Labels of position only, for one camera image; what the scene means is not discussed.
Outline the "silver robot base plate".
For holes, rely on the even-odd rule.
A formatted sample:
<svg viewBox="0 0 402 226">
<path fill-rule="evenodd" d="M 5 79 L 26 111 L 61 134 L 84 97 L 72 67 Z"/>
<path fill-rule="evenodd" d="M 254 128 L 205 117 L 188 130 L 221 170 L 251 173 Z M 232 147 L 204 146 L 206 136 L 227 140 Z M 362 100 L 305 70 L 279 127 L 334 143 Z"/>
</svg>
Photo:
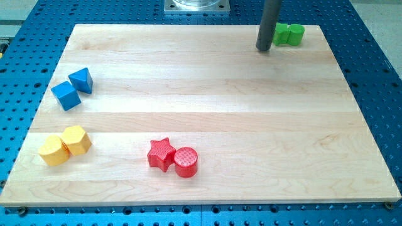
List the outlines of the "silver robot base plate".
<svg viewBox="0 0 402 226">
<path fill-rule="evenodd" d="M 229 0 L 164 0 L 164 11 L 181 12 L 229 12 Z"/>
</svg>

